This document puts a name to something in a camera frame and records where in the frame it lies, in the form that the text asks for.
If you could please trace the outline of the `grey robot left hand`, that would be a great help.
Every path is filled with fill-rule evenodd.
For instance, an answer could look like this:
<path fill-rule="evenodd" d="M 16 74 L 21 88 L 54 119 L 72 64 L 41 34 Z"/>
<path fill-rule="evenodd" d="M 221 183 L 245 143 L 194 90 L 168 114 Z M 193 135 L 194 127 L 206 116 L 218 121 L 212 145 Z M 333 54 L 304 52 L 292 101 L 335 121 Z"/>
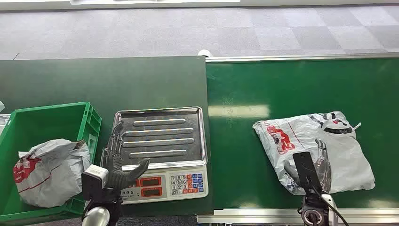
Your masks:
<path fill-rule="evenodd" d="M 121 146 L 123 139 L 121 131 L 124 121 L 119 121 L 112 129 L 108 144 L 103 148 L 100 166 L 109 171 L 107 187 L 117 190 L 128 188 L 136 184 L 136 179 L 142 176 L 148 169 L 150 158 L 143 158 L 139 166 L 130 171 L 122 170 Z"/>

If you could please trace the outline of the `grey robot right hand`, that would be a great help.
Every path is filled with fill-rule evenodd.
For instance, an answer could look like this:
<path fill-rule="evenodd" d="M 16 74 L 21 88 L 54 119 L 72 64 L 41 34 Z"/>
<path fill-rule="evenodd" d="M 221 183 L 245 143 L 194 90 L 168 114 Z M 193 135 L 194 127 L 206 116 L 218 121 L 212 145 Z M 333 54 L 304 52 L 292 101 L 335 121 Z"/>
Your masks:
<path fill-rule="evenodd" d="M 329 162 L 327 154 L 327 145 L 322 139 L 316 138 L 315 142 L 318 148 L 318 157 L 313 164 L 315 168 L 315 173 L 318 176 L 320 188 L 325 192 L 329 192 L 331 189 L 332 178 L 331 178 L 331 164 Z M 294 181 L 295 185 L 304 189 L 298 174 L 297 164 L 293 166 L 291 165 L 290 161 L 284 160 L 283 166 L 284 170 Z"/>

